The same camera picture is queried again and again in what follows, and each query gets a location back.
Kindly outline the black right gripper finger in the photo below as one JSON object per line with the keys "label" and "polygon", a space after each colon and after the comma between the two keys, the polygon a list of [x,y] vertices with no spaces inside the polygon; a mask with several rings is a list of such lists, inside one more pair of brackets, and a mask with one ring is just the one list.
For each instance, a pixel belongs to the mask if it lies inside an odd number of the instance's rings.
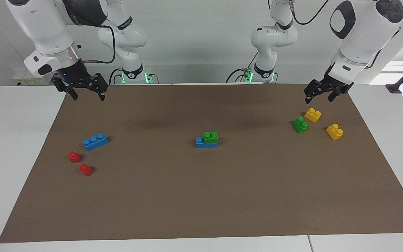
{"label": "black right gripper finger", "polygon": [[63,80],[59,77],[59,75],[53,75],[52,83],[56,87],[57,91],[69,94],[75,101],[78,99],[78,95],[76,91],[73,89],[72,85],[65,85]]}
{"label": "black right gripper finger", "polygon": [[105,100],[108,84],[100,73],[90,75],[89,90],[97,93],[101,101]]}

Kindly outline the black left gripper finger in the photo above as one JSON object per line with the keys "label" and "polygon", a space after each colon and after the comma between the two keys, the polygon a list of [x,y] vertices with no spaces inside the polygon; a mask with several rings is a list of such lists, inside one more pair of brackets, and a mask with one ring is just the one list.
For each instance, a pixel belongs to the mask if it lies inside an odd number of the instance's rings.
{"label": "black left gripper finger", "polygon": [[352,86],[353,83],[341,87],[334,87],[334,89],[331,91],[331,94],[328,96],[329,102],[332,102],[337,96],[347,94]]}
{"label": "black left gripper finger", "polygon": [[312,80],[304,89],[304,101],[306,102],[306,104],[310,104],[315,96],[318,96],[326,91],[328,91],[328,83]]}

